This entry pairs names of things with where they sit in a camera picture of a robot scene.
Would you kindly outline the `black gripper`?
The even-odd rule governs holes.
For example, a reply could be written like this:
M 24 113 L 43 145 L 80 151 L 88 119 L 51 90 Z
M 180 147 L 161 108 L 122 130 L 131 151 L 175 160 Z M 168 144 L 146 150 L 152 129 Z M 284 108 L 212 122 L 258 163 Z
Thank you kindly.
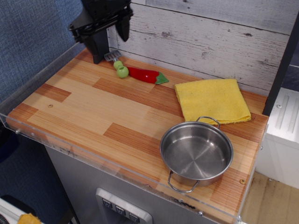
M 69 30 L 76 42 L 84 43 L 93 56 L 107 53 L 107 32 L 113 25 L 126 42 L 129 39 L 133 10 L 130 0 L 83 0 L 82 12 L 70 23 Z

